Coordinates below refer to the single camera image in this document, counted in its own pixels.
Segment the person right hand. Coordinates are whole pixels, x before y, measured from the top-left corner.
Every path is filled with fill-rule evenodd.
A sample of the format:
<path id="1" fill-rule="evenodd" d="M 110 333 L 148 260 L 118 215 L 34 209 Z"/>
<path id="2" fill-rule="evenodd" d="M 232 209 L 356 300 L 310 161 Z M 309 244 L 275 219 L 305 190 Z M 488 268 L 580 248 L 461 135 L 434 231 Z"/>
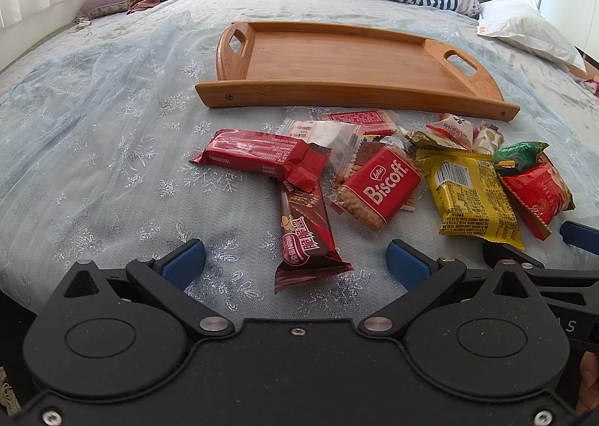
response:
<path id="1" fill-rule="evenodd" d="M 576 412 L 583 414 L 598 408 L 599 405 L 599 361 L 598 355 L 586 352 L 580 363 L 581 384 Z"/>

